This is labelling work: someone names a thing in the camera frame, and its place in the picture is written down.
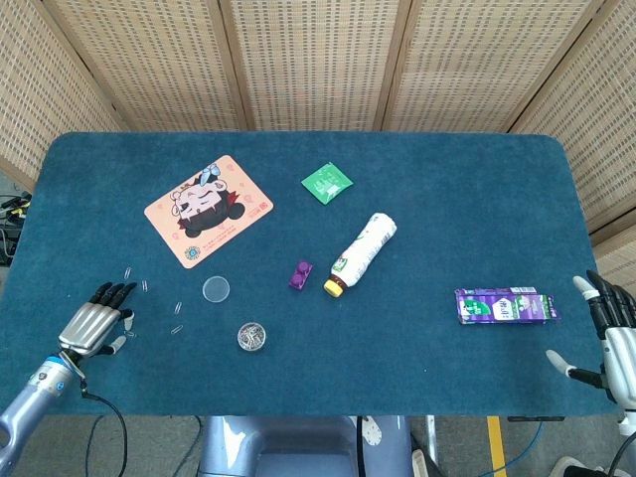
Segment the green sachet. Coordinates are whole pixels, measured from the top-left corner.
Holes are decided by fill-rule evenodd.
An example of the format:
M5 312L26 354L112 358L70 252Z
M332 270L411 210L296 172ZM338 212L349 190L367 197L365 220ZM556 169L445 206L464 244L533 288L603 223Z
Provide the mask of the green sachet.
M301 181L301 185L322 205L328 205L353 185L335 164L328 162Z

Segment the white and black shoe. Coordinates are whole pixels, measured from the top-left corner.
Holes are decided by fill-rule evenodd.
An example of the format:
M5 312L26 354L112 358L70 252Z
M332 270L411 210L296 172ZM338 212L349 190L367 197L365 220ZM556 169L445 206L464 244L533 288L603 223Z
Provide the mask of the white and black shoe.
M556 462L548 477L605 477L605 474L586 467L571 456L564 456Z

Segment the purple toy brick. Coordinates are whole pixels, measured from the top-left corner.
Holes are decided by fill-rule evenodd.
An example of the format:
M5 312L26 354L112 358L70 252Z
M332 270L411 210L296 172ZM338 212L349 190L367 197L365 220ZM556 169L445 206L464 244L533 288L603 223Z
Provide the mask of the purple toy brick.
M313 264L306 260L299 260L289 279L289 286L296 290L302 290L313 269Z

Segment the white bottle yellow cap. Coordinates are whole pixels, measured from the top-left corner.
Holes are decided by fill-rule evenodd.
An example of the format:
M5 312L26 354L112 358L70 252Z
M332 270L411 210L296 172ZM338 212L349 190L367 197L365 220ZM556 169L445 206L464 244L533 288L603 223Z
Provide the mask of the white bottle yellow cap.
M323 288L332 297L340 297L358 283L382 247L394 236L397 225L384 213L375 213L354 241L333 263Z

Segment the blue grey robot torso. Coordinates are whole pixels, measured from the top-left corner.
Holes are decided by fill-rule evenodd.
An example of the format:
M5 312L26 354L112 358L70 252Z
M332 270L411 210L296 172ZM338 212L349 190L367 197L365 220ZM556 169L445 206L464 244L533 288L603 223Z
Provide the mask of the blue grey robot torso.
M197 477L413 477L401 415L211 416Z

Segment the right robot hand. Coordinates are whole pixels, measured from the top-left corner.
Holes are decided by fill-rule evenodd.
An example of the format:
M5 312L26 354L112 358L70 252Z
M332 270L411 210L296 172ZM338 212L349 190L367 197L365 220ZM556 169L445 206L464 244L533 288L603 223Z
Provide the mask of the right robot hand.
M592 270L572 283L589 308L602 352L601 370L576 367L555 350L547 350L546 356L559 373L606 391L609 400L636 414L636 297Z

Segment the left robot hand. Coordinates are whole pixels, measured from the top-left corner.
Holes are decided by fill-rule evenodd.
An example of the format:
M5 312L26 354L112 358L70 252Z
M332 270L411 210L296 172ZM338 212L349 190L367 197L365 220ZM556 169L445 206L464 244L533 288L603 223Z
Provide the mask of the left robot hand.
M122 305L136 285L136 282L100 285L59 335L61 353L74 363L117 353L132 332L135 313Z

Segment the white table leg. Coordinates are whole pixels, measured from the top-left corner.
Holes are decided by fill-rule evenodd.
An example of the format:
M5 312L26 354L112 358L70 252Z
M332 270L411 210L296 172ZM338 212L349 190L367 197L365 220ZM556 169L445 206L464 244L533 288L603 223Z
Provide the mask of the white table leg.
M435 416L432 414L428 414L425 417L425 431L426 431L426 446L427 446L428 456L433 463L437 463L438 452L437 452Z

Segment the teal blue table cloth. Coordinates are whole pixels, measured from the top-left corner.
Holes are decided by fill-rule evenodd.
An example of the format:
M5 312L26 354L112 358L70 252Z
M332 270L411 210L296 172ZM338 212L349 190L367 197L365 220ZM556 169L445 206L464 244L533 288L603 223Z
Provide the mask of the teal blue table cloth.
M223 155L273 211L191 269L145 208ZM301 181L328 162L353 185L328 205ZM375 213L397 225L357 284L323 288ZM313 264L305 287L289 279ZM132 338L84 363L88 387L130 414L497 414L614 411L546 350L595 369L600 347L572 279L594 266L561 144L546 135L388 132L67 133L46 156L0 297L0 410L105 282ZM208 302L211 276L229 297ZM146 280L148 291L142 290ZM535 287L560 319L459 322L458 288ZM178 315L177 302L182 302ZM244 351L257 322L264 346ZM183 325L181 332L171 330Z

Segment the clear round plastic lid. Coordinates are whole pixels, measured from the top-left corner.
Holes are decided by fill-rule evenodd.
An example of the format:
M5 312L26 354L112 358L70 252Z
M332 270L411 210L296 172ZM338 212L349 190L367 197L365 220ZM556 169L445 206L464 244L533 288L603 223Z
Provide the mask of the clear round plastic lid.
M202 285L203 297L211 303L221 303L230 295L229 282L219 275L211 276Z

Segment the woven bamboo screen panel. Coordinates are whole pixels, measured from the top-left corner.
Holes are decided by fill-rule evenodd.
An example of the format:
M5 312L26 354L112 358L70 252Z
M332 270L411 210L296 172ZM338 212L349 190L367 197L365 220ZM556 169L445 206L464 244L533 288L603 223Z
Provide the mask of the woven bamboo screen panel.
M43 0L0 0L0 172L33 191L60 135L126 127Z
M382 128L508 130L603 0L409 0Z
M124 126L250 130L229 0L42 0Z
M218 0L249 130L383 126L413 0Z
M513 129L562 144L598 271L636 294L636 0L593 5Z

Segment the clear jar of paper clips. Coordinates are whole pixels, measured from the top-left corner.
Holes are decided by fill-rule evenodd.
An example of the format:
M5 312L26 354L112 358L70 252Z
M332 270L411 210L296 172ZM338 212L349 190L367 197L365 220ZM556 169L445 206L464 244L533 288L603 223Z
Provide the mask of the clear jar of paper clips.
M257 322L244 323L238 330L238 344L247 352L259 351L265 344L266 331Z

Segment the orange cartoon mouse pad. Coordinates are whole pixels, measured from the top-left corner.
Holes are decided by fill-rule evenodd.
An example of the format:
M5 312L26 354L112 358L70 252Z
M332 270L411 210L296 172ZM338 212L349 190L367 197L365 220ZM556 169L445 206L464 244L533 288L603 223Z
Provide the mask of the orange cartoon mouse pad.
M246 171L223 155L148 205L144 215L191 269L272 211L272 201Z

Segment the flattened purple milk carton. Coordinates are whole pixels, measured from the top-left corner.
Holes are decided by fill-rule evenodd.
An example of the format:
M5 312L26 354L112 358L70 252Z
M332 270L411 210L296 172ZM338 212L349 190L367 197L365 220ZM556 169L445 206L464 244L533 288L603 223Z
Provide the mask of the flattened purple milk carton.
M559 320L554 300L535 287L458 288L459 322L473 324L543 324Z

